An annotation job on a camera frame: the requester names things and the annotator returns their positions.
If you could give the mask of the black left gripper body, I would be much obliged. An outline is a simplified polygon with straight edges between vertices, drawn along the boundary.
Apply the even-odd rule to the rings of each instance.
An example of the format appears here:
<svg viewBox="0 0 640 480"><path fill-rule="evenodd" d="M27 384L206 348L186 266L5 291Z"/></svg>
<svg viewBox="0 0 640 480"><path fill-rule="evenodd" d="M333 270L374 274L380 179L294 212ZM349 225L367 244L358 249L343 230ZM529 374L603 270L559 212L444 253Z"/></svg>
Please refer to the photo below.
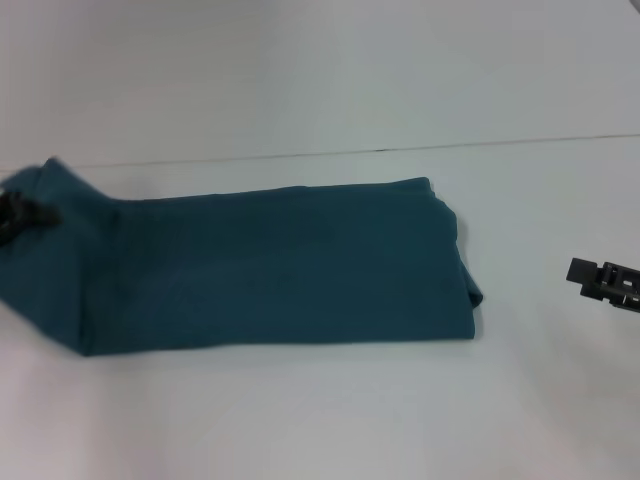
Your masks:
<svg viewBox="0 0 640 480"><path fill-rule="evenodd" d="M24 230L23 198L19 192L1 193L1 245L14 240Z"/></svg>

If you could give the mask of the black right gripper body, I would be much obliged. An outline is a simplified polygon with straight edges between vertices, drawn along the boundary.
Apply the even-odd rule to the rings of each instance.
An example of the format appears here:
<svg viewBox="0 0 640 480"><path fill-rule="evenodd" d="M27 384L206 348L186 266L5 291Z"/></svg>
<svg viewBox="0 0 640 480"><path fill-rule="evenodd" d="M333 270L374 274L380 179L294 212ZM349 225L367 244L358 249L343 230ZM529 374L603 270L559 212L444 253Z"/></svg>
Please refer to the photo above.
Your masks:
<svg viewBox="0 0 640 480"><path fill-rule="evenodd" d="M639 312L639 271L605 262L602 267L588 262L580 294L594 300L608 300L615 308Z"/></svg>

